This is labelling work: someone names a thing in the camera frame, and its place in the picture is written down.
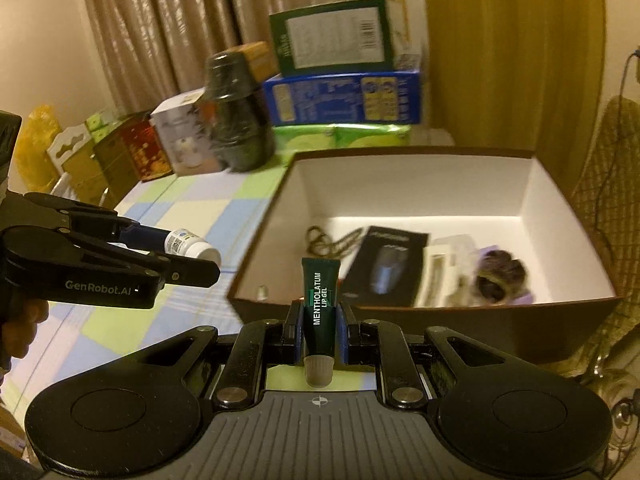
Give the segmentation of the person left hand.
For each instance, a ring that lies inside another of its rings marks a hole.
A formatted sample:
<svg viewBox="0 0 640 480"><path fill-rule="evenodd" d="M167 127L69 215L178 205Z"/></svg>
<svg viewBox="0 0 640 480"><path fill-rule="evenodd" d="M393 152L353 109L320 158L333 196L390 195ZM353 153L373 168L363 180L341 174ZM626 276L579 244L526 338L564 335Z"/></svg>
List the person left hand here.
<svg viewBox="0 0 640 480"><path fill-rule="evenodd" d="M10 302L10 316L1 324L1 376L9 373L13 359L24 359L34 342L38 326L49 317L47 300L20 292Z"/></svg>

